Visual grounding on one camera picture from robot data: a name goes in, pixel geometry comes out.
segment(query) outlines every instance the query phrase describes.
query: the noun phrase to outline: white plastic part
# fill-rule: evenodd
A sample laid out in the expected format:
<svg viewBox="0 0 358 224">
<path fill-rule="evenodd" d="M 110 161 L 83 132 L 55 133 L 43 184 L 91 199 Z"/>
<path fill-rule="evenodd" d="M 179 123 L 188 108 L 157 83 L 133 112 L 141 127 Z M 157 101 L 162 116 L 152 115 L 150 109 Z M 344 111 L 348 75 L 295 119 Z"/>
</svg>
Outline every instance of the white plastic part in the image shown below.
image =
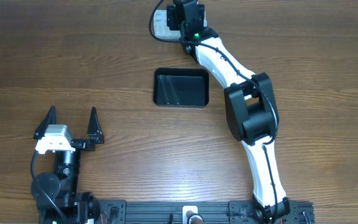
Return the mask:
<svg viewBox="0 0 358 224">
<path fill-rule="evenodd" d="M 206 14 L 204 14 L 204 27 L 207 26 Z M 167 26 L 167 10 L 156 10 L 153 16 L 154 34 L 163 40 L 179 40 L 180 31 L 170 30 Z"/>
<path fill-rule="evenodd" d="M 240 70 L 241 74 L 247 78 L 251 78 L 251 75 L 255 75 L 254 72 L 246 69 L 242 66 L 223 46 L 222 40 L 217 38 L 209 38 L 201 43 L 208 44 L 212 47 L 217 47 L 222 51 L 230 61 Z M 218 80 L 223 88 L 229 87 L 232 83 L 242 83 L 245 80 L 237 75 L 237 72 L 230 66 L 229 62 L 225 61 L 221 54 L 215 50 L 197 46 L 196 47 L 197 61 L 200 65 L 206 67 Z"/>
<path fill-rule="evenodd" d="M 255 142 L 254 146 L 250 146 L 244 141 L 241 142 L 246 149 L 252 177 L 254 178 L 255 198 L 263 207 L 267 205 L 275 205 L 275 197 L 272 187 L 272 181 L 270 180 L 266 155 L 264 150 L 262 149 L 262 143 L 267 142 L 270 139 L 270 136 L 259 139 Z M 286 194 L 278 176 L 277 163 L 274 154 L 274 142 L 267 145 L 266 150 L 270 162 L 270 168 L 272 170 L 273 181 L 276 188 L 277 203 L 280 203 L 283 198 L 286 197 Z"/>
<path fill-rule="evenodd" d="M 35 150 L 39 154 L 45 154 L 46 151 L 71 151 L 74 152 L 75 148 L 70 145 L 73 139 L 73 133 L 66 125 L 50 124 L 45 130 L 44 137 L 38 140 Z"/>
</svg>

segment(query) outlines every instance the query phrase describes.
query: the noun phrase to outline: wooden tabletop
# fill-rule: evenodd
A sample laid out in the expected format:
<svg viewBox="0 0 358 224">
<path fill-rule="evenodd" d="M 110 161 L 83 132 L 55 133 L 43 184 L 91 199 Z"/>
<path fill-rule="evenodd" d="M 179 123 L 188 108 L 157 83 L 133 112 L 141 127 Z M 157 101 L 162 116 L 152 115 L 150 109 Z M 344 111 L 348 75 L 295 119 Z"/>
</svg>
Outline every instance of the wooden tabletop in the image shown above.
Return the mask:
<svg viewBox="0 0 358 224">
<path fill-rule="evenodd" d="M 38 221 L 32 135 L 52 105 L 78 138 L 98 109 L 106 143 L 83 153 L 80 192 L 131 202 L 252 198 L 249 162 L 212 76 L 205 108 L 152 101 L 157 68 L 200 67 L 180 45 L 151 38 L 157 2 L 0 0 L 0 222 Z M 313 202 L 318 223 L 358 223 L 358 1 L 200 3 L 228 51 L 273 81 L 289 198 Z M 52 161 L 40 156 L 36 172 Z"/>
</svg>

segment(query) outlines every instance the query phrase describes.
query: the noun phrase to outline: table surface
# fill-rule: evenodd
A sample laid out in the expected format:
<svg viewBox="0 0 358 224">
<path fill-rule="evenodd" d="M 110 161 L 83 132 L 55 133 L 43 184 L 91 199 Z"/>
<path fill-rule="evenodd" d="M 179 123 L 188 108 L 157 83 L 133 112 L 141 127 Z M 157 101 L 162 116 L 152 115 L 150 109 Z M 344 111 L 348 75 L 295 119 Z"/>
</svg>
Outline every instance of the table surface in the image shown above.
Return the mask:
<svg viewBox="0 0 358 224">
<path fill-rule="evenodd" d="M 273 81 L 289 198 L 313 202 L 318 223 L 358 223 L 358 1 L 202 3 L 226 48 Z M 205 108 L 152 101 L 157 68 L 200 67 L 180 45 L 151 38 L 156 4 L 0 0 L 0 222 L 38 221 L 32 135 L 51 105 L 78 138 L 98 109 L 106 143 L 83 154 L 80 192 L 131 202 L 252 198 L 248 159 L 212 76 Z M 36 172 L 52 161 L 40 156 Z"/>
</svg>

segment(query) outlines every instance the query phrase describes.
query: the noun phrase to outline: black cable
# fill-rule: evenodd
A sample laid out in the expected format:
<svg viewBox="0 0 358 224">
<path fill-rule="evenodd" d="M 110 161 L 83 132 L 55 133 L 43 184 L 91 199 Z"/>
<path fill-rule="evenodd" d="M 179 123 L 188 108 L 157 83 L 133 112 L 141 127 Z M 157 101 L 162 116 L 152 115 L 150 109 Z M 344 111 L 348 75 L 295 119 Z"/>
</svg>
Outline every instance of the black cable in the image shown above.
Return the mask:
<svg viewBox="0 0 358 224">
<path fill-rule="evenodd" d="M 40 193 L 46 197 L 50 204 L 52 205 L 52 207 L 56 210 L 56 212 L 60 215 L 60 217 L 62 219 L 64 219 L 65 223 L 68 220 L 67 217 L 65 216 L 65 214 L 60 210 L 60 208 L 57 207 L 57 205 L 55 204 L 55 202 L 49 197 L 48 193 L 46 193 L 46 191 L 42 188 L 42 186 L 38 183 L 37 178 L 35 177 L 35 171 L 34 171 L 34 166 L 35 166 L 35 159 L 38 156 L 38 151 L 34 151 L 34 154 L 32 155 L 32 159 L 31 159 L 31 165 L 30 165 L 30 172 L 31 172 L 31 176 L 32 176 L 32 180 L 35 184 L 35 186 L 38 188 L 38 190 L 40 191 Z"/>
<path fill-rule="evenodd" d="M 272 168 L 270 167 L 270 162 L 269 162 L 269 157 L 267 155 L 267 150 L 266 150 L 266 145 L 269 145 L 271 143 L 274 142 L 274 140 L 276 139 L 277 137 L 277 133 L 278 133 L 278 119 L 277 119 L 277 115 L 276 115 L 276 112 L 273 108 L 273 105 L 272 105 L 272 102 L 270 102 L 270 100 L 267 98 L 266 94 L 263 92 L 263 90 L 259 87 L 259 85 L 254 82 L 253 80 L 251 80 L 250 78 L 247 78 L 245 77 L 243 74 L 241 74 L 240 70 L 238 70 L 236 68 L 236 66 L 230 61 L 230 59 L 222 52 L 220 51 L 217 47 L 213 47 L 213 46 L 210 46 L 208 44 L 203 44 L 203 43 L 200 43 L 200 42 L 194 42 L 194 41 L 187 41 L 187 40 L 164 40 L 164 39 L 161 39 L 161 38 L 158 38 L 153 32 L 152 32 L 152 22 L 153 22 L 153 17 L 154 17 L 154 13 L 156 12 L 156 10 L 158 9 L 158 7 L 160 7 L 161 3 L 163 2 L 164 0 L 160 0 L 160 2 L 155 6 L 154 10 L 153 10 L 153 13 L 151 14 L 150 16 L 150 20 L 149 20 L 149 32 L 150 32 L 150 35 L 158 40 L 158 41 L 161 41 L 161 42 L 166 42 L 166 43 L 176 43 L 176 44 L 189 44 L 189 45 L 194 45 L 194 46 L 197 46 L 197 45 L 200 45 L 200 46 L 203 46 L 203 47 L 207 47 L 209 49 L 213 49 L 215 50 L 217 53 L 221 54 L 221 56 L 225 59 L 225 61 L 227 61 L 230 66 L 234 69 L 234 71 L 236 71 L 237 75 L 240 76 L 241 78 L 245 79 L 246 81 L 250 82 L 258 91 L 259 93 L 262 95 L 262 97 L 266 100 L 266 102 L 268 103 L 269 107 L 270 107 L 270 110 L 272 111 L 272 115 L 273 115 L 273 120 L 274 120 L 274 134 L 272 136 L 272 138 L 270 139 L 269 142 L 265 142 L 265 143 L 262 143 L 262 149 L 264 149 L 265 151 L 265 155 L 266 155 L 266 160 L 267 160 L 267 167 L 268 167 L 268 171 L 269 171 L 269 174 L 270 174 L 270 180 L 272 181 L 272 187 L 273 187 L 273 192 L 274 192 L 274 197 L 275 197 L 275 214 L 272 218 L 273 220 L 273 224 L 274 224 L 274 221 L 275 221 L 275 218 L 277 216 L 277 193 L 276 193 L 276 188 L 275 188 L 275 184 L 274 184 L 274 181 L 273 181 L 273 175 L 272 175 Z"/>
</svg>

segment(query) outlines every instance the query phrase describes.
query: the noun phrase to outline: black metal base plate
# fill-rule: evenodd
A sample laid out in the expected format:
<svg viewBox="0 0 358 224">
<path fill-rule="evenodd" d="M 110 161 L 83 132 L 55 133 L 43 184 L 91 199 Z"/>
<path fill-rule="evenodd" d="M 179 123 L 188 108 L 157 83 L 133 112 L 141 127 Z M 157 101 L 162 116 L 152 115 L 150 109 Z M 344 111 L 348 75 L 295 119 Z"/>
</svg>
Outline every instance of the black metal base plate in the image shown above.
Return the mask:
<svg viewBox="0 0 358 224">
<path fill-rule="evenodd" d="M 102 209 L 108 216 L 109 224 L 167 224 L 173 214 L 173 224 L 182 224 L 182 208 L 195 205 L 206 224 L 254 224 L 248 216 L 228 216 L 234 213 L 250 213 L 254 209 L 252 201 L 230 202 L 126 202 L 125 200 L 100 200 Z M 290 201 L 291 212 L 276 223 L 309 224 L 305 220 L 305 211 L 310 224 L 315 224 L 313 204 Z"/>
</svg>

